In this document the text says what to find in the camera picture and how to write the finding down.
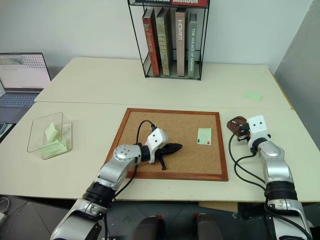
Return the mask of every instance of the book spine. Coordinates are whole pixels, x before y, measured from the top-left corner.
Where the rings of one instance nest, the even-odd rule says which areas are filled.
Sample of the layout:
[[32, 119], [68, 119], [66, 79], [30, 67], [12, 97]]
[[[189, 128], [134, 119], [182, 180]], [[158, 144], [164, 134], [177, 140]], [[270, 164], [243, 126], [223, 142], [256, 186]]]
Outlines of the book spine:
[[195, 53], [196, 53], [196, 39], [197, 39], [197, 22], [189, 22], [188, 27], [188, 40], [189, 40], [189, 51], [188, 51], [188, 78], [195, 76]]
[[172, 0], [173, 5], [207, 7], [208, 0]]
[[164, 76], [170, 76], [172, 46], [171, 28], [170, 28], [170, 12], [165, 17], [156, 18], [156, 30], [158, 34], [158, 44], [160, 49], [162, 71]]
[[185, 76], [186, 12], [175, 12], [177, 75]]
[[152, 18], [144, 17], [142, 21], [143, 21], [146, 43], [149, 50], [149, 57], [150, 57], [152, 72], [154, 76], [159, 76], [160, 75], [159, 61], [157, 56], [157, 45], [155, 41], [155, 32], [153, 28]]

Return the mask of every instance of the black metal bookshelf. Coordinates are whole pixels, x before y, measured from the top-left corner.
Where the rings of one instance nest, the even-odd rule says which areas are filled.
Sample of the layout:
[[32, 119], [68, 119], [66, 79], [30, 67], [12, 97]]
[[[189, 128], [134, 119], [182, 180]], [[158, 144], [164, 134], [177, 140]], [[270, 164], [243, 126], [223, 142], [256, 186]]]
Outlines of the black metal bookshelf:
[[[209, 9], [210, 9], [210, 0], [208, 0], [207, 6], [185, 6], [185, 5], [174, 5], [174, 4], [170, 4], [170, 3], [153, 3], [153, 2], [137, 2], [135, 0], [127, 0], [128, 3], [128, 7], [129, 7], [129, 12], [130, 12], [130, 17], [131, 17], [131, 22], [132, 22], [132, 26], [133, 26], [133, 31], [134, 31], [134, 35], [135, 35], [135, 40], [137, 43], [137, 47], [138, 47], [138, 51], [139, 51], [139, 56], [140, 56], [140, 60], [141, 60], [141, 64], [142, 64], [142, 68], [143, 68], [143, 73], [144, 76], [146, 78], [167, 78], [167, 79], [187, 79], [187, 80], [201, 80], [202, 78], [202, 69], [203, 69], [203, 62], [204, 62], [204, 53], [205, 53], [205, 45], [206, 45], [206, 37], [207, 37], [207, 27], [208, 27], [208, 17], [209, 17]], [[176, 8], [188, 8], [188, 14], [190, 14], [190, 12], [192, 13], [196, 13], [197, 16], [201, 16], [200, 20], [198, 21], [198, 29], [201, 32], [201, 35], [198, 34], [199, 37], [197, 37], [196, 41], [197, 41], [197, 46], [196, 46], [196, 50], [195, 50], [195, 72], [194, 72], [194, 77], [193, 78], [189, 78], [188, 77], [188, 63], [185, 62], [185, 68], [184, 68], [184, 76], [178, 76], [177, 75], [177, 58], [176, 58], [176, 49], [173, 48], [173, 63], [172, 63], [172, 67], [171, 67], [171, 73], [170, 76], [164, 76], [162, 73], [162, 66], [160, 64], [160, 75], [159, 76], [154, 76], [153, 75], [153, 71], [151, 68], [151, 61], [150, 61], [150, 56], [148, 51], [146, 53], [143, 53], [142, 51], [142, 44], [144, 45], [144, 48], [146, 49], [147, 46], [147, 41], [146, 41], [146, 37], [143, 33], [143, 36], [137, 36], [137, 24], [140, 24], [141, 26], [143, 26], [142, 23], [142, 15], [140, 16], [140, 19], [135, 20], [133, 18], [133, 13], [132, 13], [132, 8], [141, 8], [143, 9], [143, 12], [145, 12], [145, 10], [147, 8], [151, 8], [153, 7], [155, 10], [156, 9], [161, 9], [161, 8], [171, 8], [171, 19], [172, 18], [172, 14], [175, 12]], [[174, 33], [174, 24], [172, 24], [172, 40], [173, 40], [173, 47], [175, 47], [175, 33]], [[185, 55], [188, 56], [188, 48], [186, 48], [185, 50]]]

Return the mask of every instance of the table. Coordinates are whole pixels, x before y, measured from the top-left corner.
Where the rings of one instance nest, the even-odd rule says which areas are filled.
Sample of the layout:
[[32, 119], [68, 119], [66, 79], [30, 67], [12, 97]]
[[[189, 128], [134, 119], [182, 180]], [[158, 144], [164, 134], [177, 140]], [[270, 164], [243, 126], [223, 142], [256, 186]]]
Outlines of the table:
[[[37, 102], [290, 109], [266, 65], [204, 63], [202, 80], [145, 78], [140, 60], [76, 57]], [[245, 97], [248, 91], [261, 101]]]
[[[242, 182], [233, 172], [233, 162], [228, 154], [232, 133], [226, 127], [227, 121], [235, 116], [249, 118], [259, 114], [264, 115], [273, 142], [285, 150], [299, 200], [320, 200], [320, 188], [310, 187], [319, 182], [320, 152], [294, 110], [59, 102], [35, 103], [0, 144], [1, 194], [63, 199], [81, 197], [102, 166], [126, 109], [132, 107], [220, 112], [229, 181], [135, 179], [118, 196], [119, 200], [263, 202], [263, 192]], [[56, 112], [63, 112], [72, 122], [72, 150], [41, 160], [27, 152], [31, 123], [38, 117]], [[238, 143], [235, 139], [232, 152], [237, 158], [250, 154], [246, 143]], [[262, 163], [258, 157], [243, 160], [242, 164], [262, 176]]]

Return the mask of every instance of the white cable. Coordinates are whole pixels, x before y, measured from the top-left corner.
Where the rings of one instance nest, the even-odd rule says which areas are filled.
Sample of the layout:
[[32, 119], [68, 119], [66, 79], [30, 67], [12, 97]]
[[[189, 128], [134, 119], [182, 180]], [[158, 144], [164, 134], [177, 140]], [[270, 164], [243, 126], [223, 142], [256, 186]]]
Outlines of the white cable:
[[4, 210], [1, 210], [1, 212], [4, 213], [5, 211], [8, 210], [8, 208], [9, 208], [9, 206], [10, 206], [10, 200], [9, 200], [9, 198], [4, 197], [4, 196], [1, 196], [0, 199], [4, 199], [4, 200], [2, 200], [0, 203], [2, 203], [2, 202], [4, 202], [4, 201], [7, 201], [6, 207], [4, 208]]

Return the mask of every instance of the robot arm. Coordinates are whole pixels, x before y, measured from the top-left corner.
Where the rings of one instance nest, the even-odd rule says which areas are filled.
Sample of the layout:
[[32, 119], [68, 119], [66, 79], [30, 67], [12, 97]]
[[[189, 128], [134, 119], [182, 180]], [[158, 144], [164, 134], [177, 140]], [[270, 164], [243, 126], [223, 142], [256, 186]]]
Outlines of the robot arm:
[[156, 128], [144, 146], [121, 145], [113, 151], [86, 193], [79, 198], [53, 231], [50, 240], [96, 240], [101, 226], [98, 221], [115, 201], [128, 171], [140, 162], [155, 161], [155, 153], [168, 141], [166, 133]]
[[[267, 134], [267, 126], [262, 115], [249, 118], [247, 122], [250, 128], [248, 147], [252, 153], [258, 153], [263, 159], [266, 208], [300, 225], [311, 236], [303, 206], [297, 198], [290, 168], [285, 161], [284, 150], [267, 140], [270, 135]], [[275, 215], [267, 215], [266, 223], [273, 239], [308, 239], [296, 226]]]

